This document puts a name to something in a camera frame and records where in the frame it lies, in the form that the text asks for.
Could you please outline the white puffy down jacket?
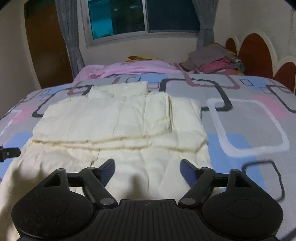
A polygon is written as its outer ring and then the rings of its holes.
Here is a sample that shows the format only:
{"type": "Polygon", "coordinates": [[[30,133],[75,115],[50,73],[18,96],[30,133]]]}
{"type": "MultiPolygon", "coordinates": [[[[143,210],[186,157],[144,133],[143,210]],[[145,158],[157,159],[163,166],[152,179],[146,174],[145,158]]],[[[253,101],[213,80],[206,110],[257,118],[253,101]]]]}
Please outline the white puffy down jacket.
{"type": "Polygon", "coordinates": [[[211,167],[199,101],[149,91],[147,82],[94,86],[50,105],[1,183],[1,240],[17,240],[12,207],[59,168],[79,172],[115,161],[116,199],[175,199],[188,186],[186,159],[211,167]]]}

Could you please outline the stack of folded clothes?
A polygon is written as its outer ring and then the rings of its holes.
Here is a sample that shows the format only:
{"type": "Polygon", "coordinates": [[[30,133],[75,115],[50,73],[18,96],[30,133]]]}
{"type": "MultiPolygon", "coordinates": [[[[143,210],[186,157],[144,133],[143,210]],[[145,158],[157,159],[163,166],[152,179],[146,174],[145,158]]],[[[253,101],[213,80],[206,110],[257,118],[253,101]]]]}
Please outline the stack of folded clothes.
{"type": "Polygon", "coordinates": [[[232,51],[220,44],[211,44],[197,49],[179,66],[187,72],[197,74],[243,75],[243,62],[232,51]]]}

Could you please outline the patterned grey blue pink bedspread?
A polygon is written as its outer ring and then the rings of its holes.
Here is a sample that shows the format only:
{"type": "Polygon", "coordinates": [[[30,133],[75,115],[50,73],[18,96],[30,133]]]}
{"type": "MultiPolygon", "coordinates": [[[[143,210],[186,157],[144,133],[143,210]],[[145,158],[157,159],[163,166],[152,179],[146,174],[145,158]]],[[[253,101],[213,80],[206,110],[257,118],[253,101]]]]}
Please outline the patterned grey blue pink bedspread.
{"type": "Polygon", "coordinates": [[[144,74],[86,80],[30,93],[1,119],[1,144],[22,148],[50,104],[86,95],[93,86],[147,81],[150,90],[201,102],[210,161],[159,151],[115,153],[107,188],[117,199],[179,199],[189,188],[179,172],[182,159],[218,173],[245,171],[277,200],[287,217],[295,211],[295,95],[280,83],[255,76],[144,74]]]}

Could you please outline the brown wooden door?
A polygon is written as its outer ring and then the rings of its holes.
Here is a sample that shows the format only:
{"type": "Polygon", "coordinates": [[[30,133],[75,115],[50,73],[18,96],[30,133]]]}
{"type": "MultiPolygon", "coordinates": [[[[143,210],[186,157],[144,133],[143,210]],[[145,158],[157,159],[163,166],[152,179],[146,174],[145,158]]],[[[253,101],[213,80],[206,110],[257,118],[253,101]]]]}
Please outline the brown wooden door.
{"type": "Polygon", "coordinates": [[[55,1],[27,1],[24,13],[30,55],[41,88],[71,83],[72,70],[55,1]]]}

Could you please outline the pink blanket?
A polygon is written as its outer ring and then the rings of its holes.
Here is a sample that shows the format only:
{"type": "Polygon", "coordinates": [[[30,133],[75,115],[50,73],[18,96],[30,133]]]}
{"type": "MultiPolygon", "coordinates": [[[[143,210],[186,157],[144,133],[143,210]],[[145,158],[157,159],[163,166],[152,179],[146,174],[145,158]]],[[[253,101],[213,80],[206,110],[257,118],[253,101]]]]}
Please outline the pink blanket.
{"type": "Polygon", "coordinates": [[[118,62],[111,65],[87,65],[74,78],[73,83],[113,75],[139,75],[144,73],[178,74],[181,70],[161,60],[118,62]]]}

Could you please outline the yellow patterned pillow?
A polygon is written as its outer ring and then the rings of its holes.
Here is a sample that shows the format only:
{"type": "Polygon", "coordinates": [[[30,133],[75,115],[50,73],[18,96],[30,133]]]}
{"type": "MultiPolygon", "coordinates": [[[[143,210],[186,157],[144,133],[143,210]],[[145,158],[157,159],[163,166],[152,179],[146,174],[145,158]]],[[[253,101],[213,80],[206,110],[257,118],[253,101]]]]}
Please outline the yellow patterned pillow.
{"type": "Polygon", "coordinates": [[[132,56],[128,56],[126,59],[126,62],[130,62],[130,61],[162,61],[162,59],[157,58],[157,57],[148,57],[148,56],[137,56],[137,55],[132,55],[132,56]]]}

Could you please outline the red white scalloped headboard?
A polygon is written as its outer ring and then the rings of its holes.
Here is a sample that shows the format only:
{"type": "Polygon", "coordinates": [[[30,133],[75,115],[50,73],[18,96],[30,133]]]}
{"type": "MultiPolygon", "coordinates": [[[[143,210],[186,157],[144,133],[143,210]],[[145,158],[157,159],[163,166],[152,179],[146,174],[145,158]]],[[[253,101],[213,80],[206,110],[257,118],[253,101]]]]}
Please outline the red white scalloped headboard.
{"type": "Polygon", "coordinates": [[[265,33],[248,34],[242,42],[235,36],[226,40],[225,48],[235,53],[244,65],[244,75],[270,78],[295,93],[295,56],[278,59],[265,33]]]}

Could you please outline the grey left curtain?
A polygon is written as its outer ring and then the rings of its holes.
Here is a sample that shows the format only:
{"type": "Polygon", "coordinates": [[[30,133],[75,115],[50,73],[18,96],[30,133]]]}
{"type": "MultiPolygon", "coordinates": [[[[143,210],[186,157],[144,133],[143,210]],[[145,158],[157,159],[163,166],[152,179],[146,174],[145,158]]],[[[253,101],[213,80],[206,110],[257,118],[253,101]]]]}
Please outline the grey left curtain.
{"type": "Polygon", "coordinates": [[[57,17],[68,51],[73,78],[85,67],[80,48],[77,16],[77,1],[55,1],[57,17]]]}

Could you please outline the grey curtain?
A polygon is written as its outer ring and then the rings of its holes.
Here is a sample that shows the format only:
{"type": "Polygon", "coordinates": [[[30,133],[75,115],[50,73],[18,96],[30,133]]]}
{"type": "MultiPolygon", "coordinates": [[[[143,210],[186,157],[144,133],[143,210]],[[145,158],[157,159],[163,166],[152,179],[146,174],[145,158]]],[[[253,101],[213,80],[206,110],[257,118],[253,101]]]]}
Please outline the grey curtain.
{"type": "Polygon", "coordinates": [[[197,49],[214,43],[214,24],[216,19],[218,0],[193,0],[193,5],[200,23],[197,49]]]}
{"type": "Polygon", "coordinates": [[[77,1],[55,1],[57,17],[68,51],[73,78],[85,67],[80,48],[77,16],[77,1]]]}

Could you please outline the grey right curtain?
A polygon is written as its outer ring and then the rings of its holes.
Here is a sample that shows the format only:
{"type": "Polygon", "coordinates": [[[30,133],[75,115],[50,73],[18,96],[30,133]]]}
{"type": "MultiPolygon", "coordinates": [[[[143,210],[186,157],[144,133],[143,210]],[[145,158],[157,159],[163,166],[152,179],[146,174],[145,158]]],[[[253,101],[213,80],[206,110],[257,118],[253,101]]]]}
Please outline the grey right curtain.
{"type": "Polygon", "coordinates": [[[193,5],[200,23],[197,49],[214,43],[214,24],[216,19],[218,0],[193,0],[193,5]]]}

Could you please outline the window with grey frame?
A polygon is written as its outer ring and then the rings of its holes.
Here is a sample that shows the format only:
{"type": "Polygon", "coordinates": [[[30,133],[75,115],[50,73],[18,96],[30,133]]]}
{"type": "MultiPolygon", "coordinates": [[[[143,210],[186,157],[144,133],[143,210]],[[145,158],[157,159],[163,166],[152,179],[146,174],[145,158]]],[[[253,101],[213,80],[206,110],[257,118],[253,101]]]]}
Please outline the window with grey frame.
{"type": "Polygon", "coordinates": [[[80,1],[88,47],[125,39],[191,36],[200,30],[192,1],[80,1]]]}

